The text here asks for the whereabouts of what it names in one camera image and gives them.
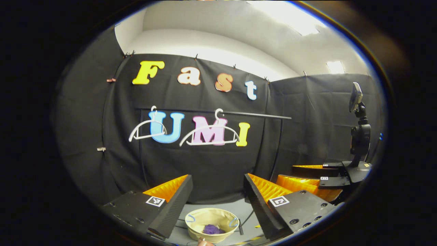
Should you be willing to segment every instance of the white clothes hanger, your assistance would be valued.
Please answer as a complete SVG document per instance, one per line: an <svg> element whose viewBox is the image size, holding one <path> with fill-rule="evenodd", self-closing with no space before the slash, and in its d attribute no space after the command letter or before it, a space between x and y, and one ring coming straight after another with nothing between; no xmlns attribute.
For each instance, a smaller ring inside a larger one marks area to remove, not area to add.
<svg viewBox="0 0 437 246"><path fill-rule="evenodd" d="M217 120L217 123L219 122L219 117L217 116L217 113L221 112L223 113L222 109L216 109L215 111L215 119ZM194 143L194 133L198 130L202 130L202 129L207 129L207 128L212 128L212 127L220 127L220 128L225 128L228 130L231 130L234 133L234 139L233 140L229 140L229 141L219 141L219 142L205 142L205 143ZM185 137L180 141L179 143L179 147L182 146L182 144L184 144L184 141L191 135L191 142L187 141L188 145L213 145L213 144L230 144L230 143L235 143L237 141L240 141L240 137L238 137L238 134L236 133L236 131L234 131L234 129L230 128L230 127L226 127L226 126L220 126L220 125L209 125L209 126L204 126L204 127L199 127L196 128L194 130L192 130L191 132L189 132L187 135L185 135Z"/></svg>
<svg viewBox="0 0 437 246"><path fill-rule="evenodd" d="M155 113L153 114L152 119L150 119L150 120L146 120L146 121L143 121L143 122L141 122L140 124L138 124L138 125L134 128L134 130L131 132L131 135L129 136L129 142L132 142L132 139L133 139L133 138L135 138L135 139L143 139L143 138L148 138L148 137L154 137L154 136L159 136L159 135L167 134L167 129L165 129L165 126L164 126L161 122L155 121L155 116L156 116L156 114L158 113L158 110L156 109L156 106L152 106L152 108L150 109L150 111L153 112L153 110L155 110ZM158 124L160 124L161 126L163 126L163 128L162 128L163 131L162 131L161 133L158 133L158 134L151 134L151 135L147 135L147 136L138 136L139 127L142 126L142 125L144 125L144 124L146 124L146 123L152 123L152 122L154 122L154 123L158 123Z"/></svg>

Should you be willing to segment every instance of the blue letter u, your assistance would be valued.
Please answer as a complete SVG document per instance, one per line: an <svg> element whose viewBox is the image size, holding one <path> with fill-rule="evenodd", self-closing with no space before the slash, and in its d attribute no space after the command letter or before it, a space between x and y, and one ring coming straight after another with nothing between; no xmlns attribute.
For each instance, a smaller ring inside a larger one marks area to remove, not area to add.
<svg viewBox="0 0 437 246"><path fill-rule="evenodd" d="M149 112L149 118L152 119L155 112ZM163 122L163 119L167 115L164 112L158 111L155 115L155 121ZM182 123L182 119L185 118L185 115L182 113L171 113L170 117L173 119L173 132L171 134L164 134L159 136L152 137L156 142L160 142L163 144L169 144L176 142L180 137L180 125ZM163 127L158 123L151 122L150 123L150 134L159 134L163 132Z"/></svg>

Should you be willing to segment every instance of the white ceiling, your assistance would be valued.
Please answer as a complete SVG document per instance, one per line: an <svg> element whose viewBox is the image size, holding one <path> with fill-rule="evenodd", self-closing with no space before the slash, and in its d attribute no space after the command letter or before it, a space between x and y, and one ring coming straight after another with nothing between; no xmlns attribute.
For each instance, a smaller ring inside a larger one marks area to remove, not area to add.
<svg viewBox="0 0 437 246"><path fill-rule="evenodd" d="M349 41L328 25L317 27L317 34L301 36L246 1L161 1L137 15L144 16L143 31L189 29L225 36L265 52L301 76L304 71L327 74L326 62L336 60L342 62L346 73L369 72ZM180 42L196 40L182 36Z"/></svg>

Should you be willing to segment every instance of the hand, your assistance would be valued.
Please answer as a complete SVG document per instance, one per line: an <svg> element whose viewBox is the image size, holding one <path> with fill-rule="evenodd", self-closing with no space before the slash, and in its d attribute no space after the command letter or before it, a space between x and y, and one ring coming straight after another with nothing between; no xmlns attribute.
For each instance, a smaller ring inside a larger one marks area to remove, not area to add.
<svg viewBox="0 0 437 246"><path fill-rule="evenodd" d="M212 244L208 241L203 241L203 238L199 238L197 246L214 246L214 244Z"/></svg>

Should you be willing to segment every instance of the ceiling light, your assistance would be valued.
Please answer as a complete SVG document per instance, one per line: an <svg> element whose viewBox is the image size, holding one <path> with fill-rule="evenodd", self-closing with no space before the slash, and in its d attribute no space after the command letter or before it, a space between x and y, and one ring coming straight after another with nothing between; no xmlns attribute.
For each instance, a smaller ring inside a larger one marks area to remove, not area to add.
<svg viewBox="0 0 437 246"><path fill-rule="evenodd" d="M335 62L327 62L329 70L332 74L344 74L344 67L341 64L341 61L335 61Z"/></svg>
<svg viewBox="0 0 437 246"><path fill-rule="evenodd" d="M319 33L316 27L326 27L311 14L287 1L247 1L276 21L290 26L300 35Z"/></svg>

